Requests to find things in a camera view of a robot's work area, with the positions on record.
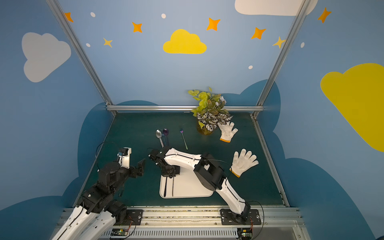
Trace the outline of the white rectangular tray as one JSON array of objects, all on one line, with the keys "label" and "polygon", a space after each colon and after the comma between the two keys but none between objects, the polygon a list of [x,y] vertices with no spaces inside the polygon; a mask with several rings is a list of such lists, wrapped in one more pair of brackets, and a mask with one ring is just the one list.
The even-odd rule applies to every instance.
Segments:
[{"label": "white rectangular tray", "polygon": [[164,198],[165,178],[161,176],[159,194],[163,199],[207,198],[213,191],[205,188],[195,175],[180,174],[175,177],[174,196],[172,197],[172,178],[168,178],[167,196]]}]

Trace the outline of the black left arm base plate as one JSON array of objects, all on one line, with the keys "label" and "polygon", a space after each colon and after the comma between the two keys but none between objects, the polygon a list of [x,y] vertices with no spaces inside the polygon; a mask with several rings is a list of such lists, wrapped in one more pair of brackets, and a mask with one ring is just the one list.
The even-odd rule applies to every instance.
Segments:
[{"label": "black left arm base plate", "polygon": [[120,226],[137,225],[140,226],[143,219],[144,210],[142,209],[128,209],[126,217]]}]

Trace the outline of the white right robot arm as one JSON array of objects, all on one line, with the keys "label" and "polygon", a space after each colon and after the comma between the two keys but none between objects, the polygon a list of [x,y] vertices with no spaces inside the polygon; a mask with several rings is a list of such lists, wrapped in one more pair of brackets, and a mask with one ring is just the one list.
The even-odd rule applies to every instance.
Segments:
[{"label": "white right robot arm", "polygon": [[149,158],[160,167],[162,177],[173,179],[182,170],[192,172],[205,189],[217,192],[222,197],[235,217],[248,218],[250,204],[231,186],[224,169],[212,155],[192,155],[168,146],[151,150]]}]

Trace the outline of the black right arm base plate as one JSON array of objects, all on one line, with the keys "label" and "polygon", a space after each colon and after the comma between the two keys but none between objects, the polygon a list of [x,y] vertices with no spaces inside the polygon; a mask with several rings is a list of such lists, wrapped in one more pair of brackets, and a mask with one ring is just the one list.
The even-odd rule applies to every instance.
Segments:
[{"label": "black right arm base plate", "polygon": [[245,216],[235,214],[229,209],[220,209],[220,216],[222,225],[230,226],[230,225],[262,225],[262,217],[258,210],[250,210],[248,214]]}]

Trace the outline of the pink handled silver spoon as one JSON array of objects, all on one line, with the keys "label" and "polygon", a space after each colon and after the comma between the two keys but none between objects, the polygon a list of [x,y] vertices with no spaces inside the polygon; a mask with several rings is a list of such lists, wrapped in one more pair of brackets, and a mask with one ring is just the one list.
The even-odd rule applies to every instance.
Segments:
[{"label": "pink handled silver spoon", "polygon": [[160,130],[156,130],[156,137],[159,139],[162,148],[165,146],[163,143],[163,133]]}]

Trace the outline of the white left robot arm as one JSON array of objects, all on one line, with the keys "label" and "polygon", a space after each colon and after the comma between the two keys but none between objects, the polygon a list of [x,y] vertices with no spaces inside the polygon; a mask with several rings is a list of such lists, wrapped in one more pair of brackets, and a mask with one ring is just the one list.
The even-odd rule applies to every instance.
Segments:
[{"label": "white left robot arm", "polygon": [[128,158],[107,163],[98,172],[98,181],[86,190],[54,240],[97,240],[116,223],[128,219],[127,206],[114,199],[114,195],[129,178],[141,177],[146,160],[131,167]]}]

